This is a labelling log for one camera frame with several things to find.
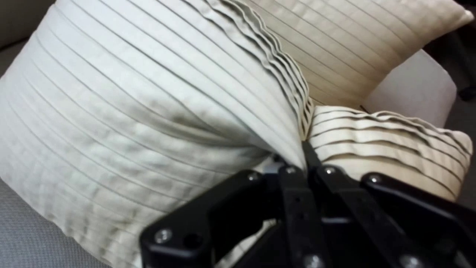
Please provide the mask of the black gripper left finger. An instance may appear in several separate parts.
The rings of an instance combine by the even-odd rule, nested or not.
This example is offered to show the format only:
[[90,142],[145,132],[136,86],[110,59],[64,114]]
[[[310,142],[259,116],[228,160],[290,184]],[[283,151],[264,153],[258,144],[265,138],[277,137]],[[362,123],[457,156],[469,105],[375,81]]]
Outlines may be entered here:
[[310,187],[319,166],[244,169],[154,221],[140,235],[143,268],[213,268],[256,236],[234,268],[319,268],[317,211]]

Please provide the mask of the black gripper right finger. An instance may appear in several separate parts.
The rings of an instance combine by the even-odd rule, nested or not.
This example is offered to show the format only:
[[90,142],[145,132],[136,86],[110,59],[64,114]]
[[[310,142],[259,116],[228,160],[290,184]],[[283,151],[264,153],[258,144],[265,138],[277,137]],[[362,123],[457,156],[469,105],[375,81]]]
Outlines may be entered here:
[[353,180],[304,151],[331,268],[476,268],[476,211],[383,172]]

